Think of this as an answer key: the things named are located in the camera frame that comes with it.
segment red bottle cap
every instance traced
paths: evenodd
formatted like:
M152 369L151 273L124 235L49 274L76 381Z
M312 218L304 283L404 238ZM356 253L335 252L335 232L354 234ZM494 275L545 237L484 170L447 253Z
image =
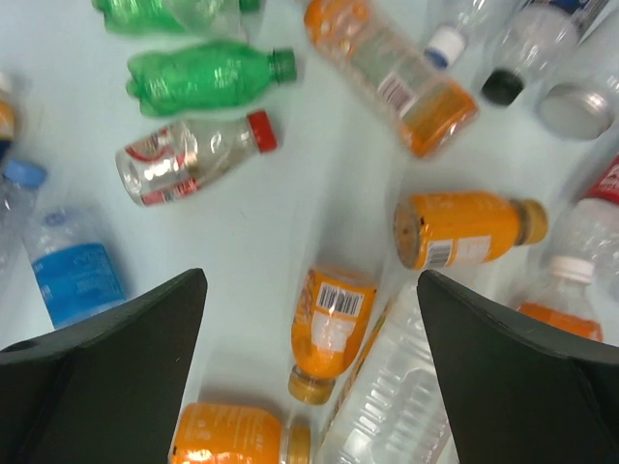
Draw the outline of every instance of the red bottle cap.
M248 122L253 131L255 144L258 146L260 153L272 152L278 148L278 140L275 138L271 121L267 116L266 111L260 110L248 114Z

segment green plastic bottle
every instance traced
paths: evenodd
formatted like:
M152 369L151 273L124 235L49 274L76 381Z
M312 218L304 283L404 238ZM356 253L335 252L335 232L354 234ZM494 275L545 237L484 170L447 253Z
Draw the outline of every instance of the green plastic bottle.
M127 92L139 100L147 116L240 106L258 98L273 82L297 79L291 49L262 53L233 41L136 55L129 60L129 71Z
M182 33L186 27L165 7L165 0L92 0L93 6L103 13L105 29L119 34L145 34L149 32ZM188 16L192 10L202 15L192 24L199 24L204 31L217 15L229 9L231 0L184 0L178 3L177 12ZM260 10L260 0L237 0L242 14Z

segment black bottle cap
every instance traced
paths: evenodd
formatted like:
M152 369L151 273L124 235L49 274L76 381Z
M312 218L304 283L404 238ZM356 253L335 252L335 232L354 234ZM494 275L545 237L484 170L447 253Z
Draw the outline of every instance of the black bottle cap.
M524 82L511 71L496 70L487 79L482 94L489 101L508 106L524 89Z

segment silver bottle cap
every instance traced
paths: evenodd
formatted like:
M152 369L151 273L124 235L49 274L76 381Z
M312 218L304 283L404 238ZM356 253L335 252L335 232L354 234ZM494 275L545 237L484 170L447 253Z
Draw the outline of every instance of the silver bottle cap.
M598 138L615 120L604 96L570 83L550 89L540 101L538 113L549 129L579 140Z

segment plastic bottle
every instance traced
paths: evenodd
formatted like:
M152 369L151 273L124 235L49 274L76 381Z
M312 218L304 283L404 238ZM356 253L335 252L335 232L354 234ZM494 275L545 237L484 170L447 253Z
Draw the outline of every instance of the plastic bottle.
M538 104L545 125L564 137L593 140L619 115L619 13L614 12L550 80Z
M425 157L477 113L474 100L366 0L313 0L309 39L387 116L406 147Z
M35 213L23 240L55 329L125 301L90 211L55 208Z
M132 200L152 206L188 196L277 146L264 111L236 121L187 119L120 150L116 166Z
M426 57L439 70L453 65L471 44L498 34L523 0L440 0L441 18L426 45Z
M296 364L288 390L299 401L329 400L359 353L376 291L370 275L324 265L309 270L292 323Z
M573 52L608 0L532 0L497 47L484 84L491 102L509 105L526 85Z
M619 281L619 156L584 198L559 218L550 236L552 254L595 264L611 287Z
M129 61L127 92L148 116L240 106L271 84L297 78L289 48L262 53L246 43L215 41L172 53L148 52Z
M284 427L257 408L192 403L183 412L170 464L310 464L307 427Z
M451 430L417 292L388 304L327 420L315 464L435 464Z
M21 236L46 177L42 167L16 159L10 159L4 171L0 186L0 295L9 284L21 250Z
M179 33L188 29L185 23L191 9L194 14L192 32L208 32L220 15L253 13L260 9L259 0L93 0L93 6L103 13L105 28L120 34L149 32Z
M547 230L539 202L485 191L412 195L398 204L394 223L399 259L408 269L485 263L541 242Z
M534 285L518 311L562 331L603 341L602 326L585 296L594 269L590 261L554 256L550 280L542 286Z
M13 84L8 76L0 73L0 160L7 154L15 140L15 108Z

